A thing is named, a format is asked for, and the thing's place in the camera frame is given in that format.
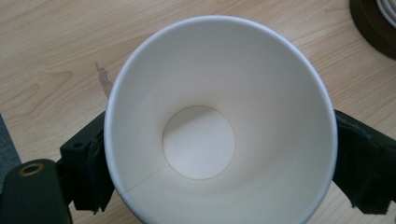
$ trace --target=wood grain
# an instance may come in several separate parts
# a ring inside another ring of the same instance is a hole
[[[316,67],[335,108],[396,138],[396,62],[373,49],[347,0],[3,0],[0,112],[23,161],[59,160],[59,146],[106,109],[94,62],[114,81],[147,37],[182,19],[221,14],[279,32]],[[104,213],[75,211],[75,223],[140,223],[117,193]],[[331,185],[308,223],[395,223],[352,209]]]

